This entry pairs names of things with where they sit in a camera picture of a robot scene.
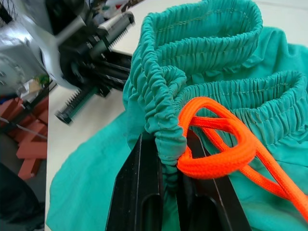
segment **dark fabric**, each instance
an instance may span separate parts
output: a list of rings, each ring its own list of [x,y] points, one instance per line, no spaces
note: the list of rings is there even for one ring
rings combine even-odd
[[[44,205],[31,188],[0,163],[0,219],[33,230],[44,224]]]

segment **teal fabric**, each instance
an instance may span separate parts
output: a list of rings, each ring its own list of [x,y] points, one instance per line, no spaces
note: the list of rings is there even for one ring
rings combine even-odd
[[[288,44],[279,29],[263,27],[259,8],[249,0],[205,0],[149,14],[123,91],[126,111],[56,174],[47,225],[53,231],[103,230],[115,177],[147,131],[155,136],[164,167],[163,230],[180,230],[175,172],[186,140],[177,118],[196,96],[211,97],[240,118],[308,194],[307,62],[308,49]],[[198,114],[215,116],[205,109]],[[229,146],[236,144],[230,134],[220,135]],[[271,179],[257,158],[251,166]],[[230,179],[253,230],[308,230],[289,201],[239,172]]]

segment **wire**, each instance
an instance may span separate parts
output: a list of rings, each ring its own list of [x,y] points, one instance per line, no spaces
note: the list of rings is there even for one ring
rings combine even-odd
[[[10,121],[8,121],[7,119],[2,118],[2,117],[0,117],[0,121],[3,121],[4,123],[10,124]],[[30,132],[30,133],[32,133],[32,134],[35,134],[35,135],[37,135],[37,136],[39,136],[39,137],[41,137],[41,138],[47,140],[47,137],[46,137],[46,136],[43,136],[43,135],[41,135],[41,134],[39,134],[39,133],[37,133],[37,132],[35,132],[35,131],[32,131],[32,130],[30,130],[30,129],[27,129],[27,128],[25,128],[25,127],[23,127],[23,126],[20,126],[20,125],[18,125],[18,124],[16,124],[16,126],[17,126],[18,128],[20,128],[21,130],[24,130],[24,131],[26,131],[26,132]]]

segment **elastic waistband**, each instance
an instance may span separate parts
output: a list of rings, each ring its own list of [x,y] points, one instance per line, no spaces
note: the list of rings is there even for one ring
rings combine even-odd
[[[224,105],[269,145],[308,123],[307,78],[299,72],[279,72],[260,79],[219,81],[188,86],[175,99],[178,111],[190,99],[207,96]],[[208,110],[201,116],[213,117]]]
[[[242,64],[261,30],[260,10],[247,0],[205,0],[152,13],[142,26],[142,66],[171,65],[190,75]]]

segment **cable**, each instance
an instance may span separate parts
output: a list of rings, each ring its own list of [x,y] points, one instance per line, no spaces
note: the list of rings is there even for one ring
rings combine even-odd
[[[10,121],[8,121],[7,119],[2,118],[2,117],[0,117],[0,121],[3,121],[4,123],[10,124]],[[20,126],[20,125],[18,125],[18,124],[16,124],[16,127],[20,128],[20,129],[23,130],[23,131],[30,132],[30,133],[32,133],[32,134],[35,134],[35,135],[37,135],[37,136],[39,136],[39,137],[41,137],[41,138],[47,140],[47,137],[46,137],[46,136],[43,136],[43,135],[41,135],[41,134],[39,134],[39,133],[37,133],[37,132],[35,132],[35,131],[32,131],[32,130],[30,130],[30,129],[27,129],[27,128],[25,128],[25,127],[23,127],[23,126]]]
[[[195,116],[202,108],[212,111],[219,118]],[[184,137],[187,136],[189,126],[201,128],[209,140],[221,151],[216,155],[194,159],[190,148],[187,146],[177,164],[178,169],[185,175],[197,179],[211,179],[240,170],[263,189],[290,200],[308,222],[308,197],[289,178],[245,124],[224,106],[207,97],[196,97],[182,109],[179,115],[179,126],[183,128]],[[228,147],[218,135],[216,129],[233,134],[238,144],[232,148]],[[276,182],[265,178],[248,165],[255,155]]]

